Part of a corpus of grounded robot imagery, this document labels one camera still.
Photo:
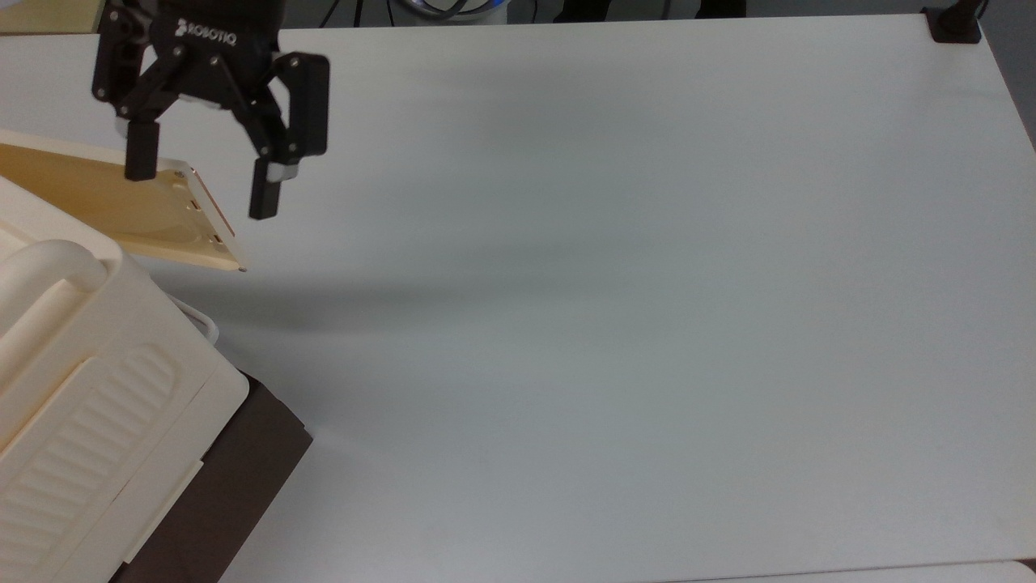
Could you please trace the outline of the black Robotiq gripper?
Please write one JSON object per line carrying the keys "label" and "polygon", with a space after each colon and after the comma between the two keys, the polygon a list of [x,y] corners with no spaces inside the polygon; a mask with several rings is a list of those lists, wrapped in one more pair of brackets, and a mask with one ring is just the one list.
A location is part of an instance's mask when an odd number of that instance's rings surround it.
{"label": "black Robotiq gripper", "polygon": [[[231,112],[254,148],[248,217],[274,218],[282,183],[307,156],[324,155],[329,132],[330,63],[326,56],[280,52],[285,1],[159,1],[153,16],[139,1],[100,7],[91,94],[110,104],[125,129],[125,178],[159,174],[159,118],[178,95],[171,89],[189,52],[210,63],[219,106]],[[155,61],[144,67],[146,49]],[[256,79],[252,86],[237,77]]]}

